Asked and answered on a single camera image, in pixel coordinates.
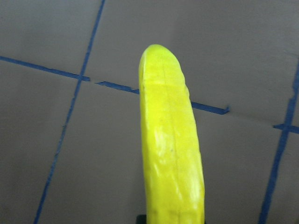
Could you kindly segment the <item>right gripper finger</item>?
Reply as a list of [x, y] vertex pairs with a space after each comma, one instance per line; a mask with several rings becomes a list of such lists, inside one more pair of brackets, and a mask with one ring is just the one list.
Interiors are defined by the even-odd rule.
[[145, 214], [137, 215], [136, 224], [146, 224], [146, 223], [147, 223], [147, 216]]

